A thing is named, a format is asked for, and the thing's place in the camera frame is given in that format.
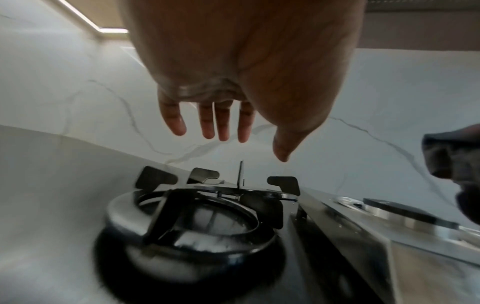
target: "gray cloth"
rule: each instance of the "gray cloth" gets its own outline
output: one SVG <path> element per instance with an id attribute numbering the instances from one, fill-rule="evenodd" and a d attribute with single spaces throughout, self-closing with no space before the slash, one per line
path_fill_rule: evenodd
<path id="1" fill-rule="evenodd" d="M 422 150 L 429 172 L 461 187 L 456 196 L 459 209 L 480 224 L 480 124 L 427 134 Z"/>

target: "led light strip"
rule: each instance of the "led light strip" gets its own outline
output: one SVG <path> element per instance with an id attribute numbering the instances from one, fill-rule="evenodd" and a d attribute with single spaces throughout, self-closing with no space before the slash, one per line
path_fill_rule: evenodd
<path id="1" fill-rule="evenodd" d="M 58 1 L 61 4 L 63 4 L 67 9 L 72 11 L 75 15 L 79 16 L 83 21 L 85 21 L 88 25 L 94 28 L 97 32 L 100 32 L 103 34 L 127 34 L 128 33 L 127 29 L 101 28 L 95 23 L 93 23 L 92 20 L 88 19 L 87 16 L 85 16 L 79 10 L 77 10 L 73 5 L 68 3 L 67 0 L 58 0 Z"/>

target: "hand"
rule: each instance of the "hand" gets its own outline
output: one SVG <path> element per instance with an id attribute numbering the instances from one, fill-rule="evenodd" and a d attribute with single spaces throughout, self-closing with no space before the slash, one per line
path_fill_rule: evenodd
<path id="1" fill-rule="evenodd" d="M 328 117 L 362 23 L 365 0 L 119 0 L 139 56 L 158 83 L 160 112 L 176 135 L 179 102 L 198 103 L 203 136 L 238 139 L 255 111 L 277 126 L 273 152 L 287 161 Z"/>

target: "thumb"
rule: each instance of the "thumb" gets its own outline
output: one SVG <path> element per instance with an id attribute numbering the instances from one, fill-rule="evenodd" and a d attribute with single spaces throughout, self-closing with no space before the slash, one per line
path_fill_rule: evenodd
<path id="1" fill-rule="evenodd" d="M 287 162 L 290 154 L 310 134 L 308 132 L 295 132 L 278 127 L 273 139 L 273 153 L 282 162 Z"/>

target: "white marble surface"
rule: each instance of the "white marble surface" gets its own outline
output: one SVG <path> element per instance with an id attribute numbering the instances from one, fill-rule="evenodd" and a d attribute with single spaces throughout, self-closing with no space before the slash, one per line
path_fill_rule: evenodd
<path id="1" fill-rule="evenodd" d="M 327 122 L 282 164 L 275 128 L 258 117 L 238 143 L 201 137 L 196 108 L 182 105 L 188 132 L 160 118 L 155 84 L 129 42 L 98 42 L 48 5 L 0 1 L 0 124 L 62 134 L 183 169 L 205 167 L 246 185 L 294 175 L 326 192 L 424 208 L 468 224 L 457 186 L 429 176 L 422 135 L 479 122 L 480 53 L 357 50 Z"/>

